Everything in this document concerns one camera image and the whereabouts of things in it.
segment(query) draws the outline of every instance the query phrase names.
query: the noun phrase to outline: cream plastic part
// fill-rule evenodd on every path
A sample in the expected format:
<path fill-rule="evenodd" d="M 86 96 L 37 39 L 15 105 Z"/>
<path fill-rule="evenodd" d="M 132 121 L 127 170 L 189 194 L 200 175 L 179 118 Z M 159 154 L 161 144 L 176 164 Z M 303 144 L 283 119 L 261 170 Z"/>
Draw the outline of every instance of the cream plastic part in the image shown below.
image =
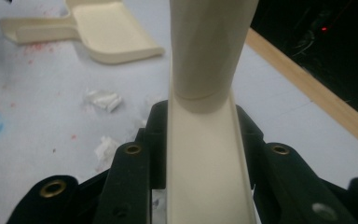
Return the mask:
<path fill-rule="evenodd" d="M 167 223 L 255 223 L 231 81 L 256 0 L 171 0 Z"/>
<path fill-rule="evenodd" d="M 19 44 L 77 39 L 100 63 L 125 63 L 164 53 L 119 0 L 67 0 L 69 14 L 52 19 L 2 19 Z"/>
<path fill-rule="evenodd" d="M 167 223 L 255 223 L 233 97 L 211 113 L 193 113 L 179 104 L 171 88 Z"/>
<path fill-rule="evenodd" d="M 208 111 L 228 97 L 257 0 L 171 1 L 173 86 Z"/>

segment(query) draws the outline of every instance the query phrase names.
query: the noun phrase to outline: paper scrap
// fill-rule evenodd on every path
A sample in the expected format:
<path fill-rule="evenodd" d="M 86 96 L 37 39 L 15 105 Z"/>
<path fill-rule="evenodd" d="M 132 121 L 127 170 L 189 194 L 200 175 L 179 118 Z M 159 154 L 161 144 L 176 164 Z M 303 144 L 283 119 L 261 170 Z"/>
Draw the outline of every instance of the paper scrap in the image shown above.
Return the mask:
<path fill-rule="evenodd" d="M 94 149 L 98 161 L 100 161 L 98 171 L 104 171 L 111 166 L 118 147 L 119 143 L 112 138 L 106 136 L 101 138 L 101 144 Z"/>
<path fill-rule="evenodd" d="M 122 98 L 112 91 L 89 91 L 84 100 L 111 113 L 121 103 Z"/>

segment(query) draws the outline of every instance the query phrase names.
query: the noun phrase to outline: dark background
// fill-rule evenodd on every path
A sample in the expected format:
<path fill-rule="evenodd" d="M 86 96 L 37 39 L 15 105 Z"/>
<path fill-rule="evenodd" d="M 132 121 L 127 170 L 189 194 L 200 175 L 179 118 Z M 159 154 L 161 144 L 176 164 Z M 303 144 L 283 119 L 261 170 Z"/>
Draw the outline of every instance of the dark background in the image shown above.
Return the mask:
<path fill-rule="evenodd" d="M 358 0 L 259 0 L 252 28 L 358 111 Z"/>

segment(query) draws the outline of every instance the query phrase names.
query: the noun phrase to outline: wooden board edge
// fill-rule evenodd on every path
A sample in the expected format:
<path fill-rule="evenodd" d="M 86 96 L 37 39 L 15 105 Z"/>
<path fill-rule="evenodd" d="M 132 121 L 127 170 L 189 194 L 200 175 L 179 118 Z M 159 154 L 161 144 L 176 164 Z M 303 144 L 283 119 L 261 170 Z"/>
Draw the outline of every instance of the wooden board edge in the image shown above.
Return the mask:
<path fill-rule="evenodd" d="M 249 29 L 246 44 L 358 139 L 358 112 L 356 110 L 343 102 L 253 29 Z"/>

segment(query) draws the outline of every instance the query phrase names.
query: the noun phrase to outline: white tabletop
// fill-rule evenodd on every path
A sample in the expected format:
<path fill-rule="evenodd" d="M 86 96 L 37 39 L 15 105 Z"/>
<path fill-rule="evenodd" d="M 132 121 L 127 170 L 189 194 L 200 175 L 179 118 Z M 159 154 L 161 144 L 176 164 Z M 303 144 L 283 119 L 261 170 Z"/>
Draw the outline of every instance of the white tabletop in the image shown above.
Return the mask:
<path fill-rule="evenodd" d="M 168 99 L 169 1 L 124 3 L 165 55 L 104 65 L 79 42 L 17 46 L 0 31 L 0 223 L 40 180 L 72 175 L 83 182 L 100 173 L 100 138 L 133 140 L 150 105 Z M 0 18 L 65 13 L 62 0 L 0 1 Z M 293 147 L 317 175 L 341 187 L 358 176 L 358 140 L 247 46 L 232 87 L 267 142 Z M 91 90 L 117 92 L 123 103 L 109 114 L 84 103 Z"/>

